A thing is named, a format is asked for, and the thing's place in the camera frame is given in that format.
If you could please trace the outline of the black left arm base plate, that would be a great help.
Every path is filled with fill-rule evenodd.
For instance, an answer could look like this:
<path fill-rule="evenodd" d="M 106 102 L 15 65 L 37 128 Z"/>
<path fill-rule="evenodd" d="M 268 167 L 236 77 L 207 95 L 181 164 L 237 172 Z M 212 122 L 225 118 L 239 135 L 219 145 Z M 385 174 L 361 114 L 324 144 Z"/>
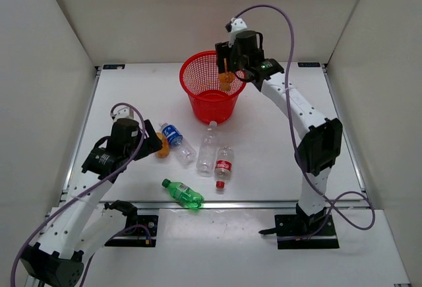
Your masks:
<path fill-rule="evenodd" d="M 158 235 L 158 213 L 139 214 L 137 218 L 127 218 L 124 232 L 111 238 L 106 247 L 146 247 L 156 246 Z"/>

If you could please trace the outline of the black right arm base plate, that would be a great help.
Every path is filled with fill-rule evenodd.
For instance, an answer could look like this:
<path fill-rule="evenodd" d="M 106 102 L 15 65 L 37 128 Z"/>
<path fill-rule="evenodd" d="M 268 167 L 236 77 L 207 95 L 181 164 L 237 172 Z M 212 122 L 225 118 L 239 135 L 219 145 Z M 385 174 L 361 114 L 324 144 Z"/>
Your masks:
<path fill-rule="evenodd" d="M 295 214 L 277 214 L 274 220 L 273 228 L 260 230 L 259 234 L 262 236 L 276 234 L 279 250 L 340 248 L 332 215 L 324 217 L 307 230 Z"/>

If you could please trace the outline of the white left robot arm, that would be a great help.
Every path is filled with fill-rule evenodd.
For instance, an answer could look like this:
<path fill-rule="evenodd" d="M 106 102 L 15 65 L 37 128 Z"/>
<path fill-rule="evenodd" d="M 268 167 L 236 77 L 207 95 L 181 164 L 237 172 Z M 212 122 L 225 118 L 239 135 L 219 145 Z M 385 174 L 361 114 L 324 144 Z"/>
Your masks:
<path fill-rule="evenodd" d="M 135 232 L 137 209 L 127 201 L 106 203 L 104 214 L 90 226 L 87 222 L 128 159 L 139 160 L 161 148 L 149 120 L 143 124 L 129 118 L 115 120 L 110 135 L 96 142 L 82 165 L 83 173 L 93 173 L 103 183 L 80 179 L 74 184 L 44 234 L 25 246 L 20 260 L 28 274 L 49 286 L 76 286 L 89 258 L 114 234 Z"/>

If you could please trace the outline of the clear bottle blue label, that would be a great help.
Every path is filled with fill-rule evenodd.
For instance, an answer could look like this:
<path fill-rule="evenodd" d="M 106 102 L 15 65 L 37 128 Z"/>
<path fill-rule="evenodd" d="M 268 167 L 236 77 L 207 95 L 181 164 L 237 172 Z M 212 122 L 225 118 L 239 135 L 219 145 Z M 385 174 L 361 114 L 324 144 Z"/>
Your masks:
<path fill-rule="evenodd" d="M 195 161 L 196 151 L 174 125 L 160 123 L 160 132 L 182 166 L 186 167 Z"/>

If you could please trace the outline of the crushed orange plastic bottle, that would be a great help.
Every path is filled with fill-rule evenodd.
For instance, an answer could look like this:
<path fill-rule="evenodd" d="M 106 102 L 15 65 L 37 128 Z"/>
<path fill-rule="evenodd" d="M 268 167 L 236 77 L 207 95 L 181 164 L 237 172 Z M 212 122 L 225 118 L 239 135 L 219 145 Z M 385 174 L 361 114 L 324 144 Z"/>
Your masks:
<path fill-rule="evenodd" d="M 224 92 L 229 92 L 231 90 L 231 84 L 235 80 L 235 74 L 228 71 L 227 69 L 227 59 L 224 59 L 224 72 L 218 75 L 220 80 L 220 88 Z"/>

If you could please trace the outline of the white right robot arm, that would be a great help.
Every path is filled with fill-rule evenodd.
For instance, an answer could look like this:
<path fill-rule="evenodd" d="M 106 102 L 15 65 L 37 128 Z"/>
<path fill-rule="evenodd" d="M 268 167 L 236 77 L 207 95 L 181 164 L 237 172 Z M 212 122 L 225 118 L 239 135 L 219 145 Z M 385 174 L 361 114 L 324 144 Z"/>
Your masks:
<path fill-rule="evenodd" d="M 285 70 L 275 59 L 264 56 L 260 32 L 239 32 L 232 42 L 215 45 L 220 73 L 243 72 L 242 82 L 254 84 L 283 112 L 291 125 L 294 158 L 303 173 L 299 202 L 292 220 L 284 225 L 291 237 L 310 236 L 324 224 L 328 176 L 340 155 L 343 126 L 317 111 L 288 81 Z"/>

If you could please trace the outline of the clear bottle red label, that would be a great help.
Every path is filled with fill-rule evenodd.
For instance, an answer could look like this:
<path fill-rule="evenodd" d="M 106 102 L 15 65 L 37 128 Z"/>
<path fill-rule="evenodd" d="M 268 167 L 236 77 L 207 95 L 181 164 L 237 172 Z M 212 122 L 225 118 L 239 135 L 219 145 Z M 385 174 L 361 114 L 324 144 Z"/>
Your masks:
<path fill-rule="evenodd" d="M 233 170 L 234 151 L 226 146 L 218 150 L 214 167 L 214 177 L 216 178 L 216 189 L 223 191 L 226 183 L 231 179 Z"/>

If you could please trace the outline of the orange juice bottle yellow cap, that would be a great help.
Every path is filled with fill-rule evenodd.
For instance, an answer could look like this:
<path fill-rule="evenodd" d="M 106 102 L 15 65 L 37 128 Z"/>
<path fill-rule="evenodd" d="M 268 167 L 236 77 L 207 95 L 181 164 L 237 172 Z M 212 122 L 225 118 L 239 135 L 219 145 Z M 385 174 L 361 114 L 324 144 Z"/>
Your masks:
<path fill-rule="evenodd" d="M 169 143 L 166 137 L 161 132 L 157 132 L 156 135 L 162 142 L 162 148 L 156 152 L 156 157 L 159 159 L 166 158 L 170 153 Z"/>

